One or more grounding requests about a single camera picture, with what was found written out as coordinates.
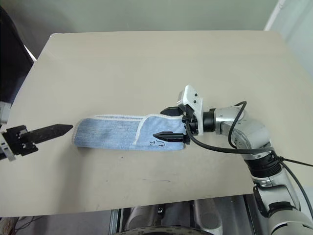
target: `blue towel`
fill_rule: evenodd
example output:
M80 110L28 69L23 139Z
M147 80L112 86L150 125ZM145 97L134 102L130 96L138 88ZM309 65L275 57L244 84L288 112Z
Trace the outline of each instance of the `blue towel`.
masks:
M78 147L167 151L183 149L183 143L153 137L161 131L185 133L181 117L97 115L81 120L72 140Z

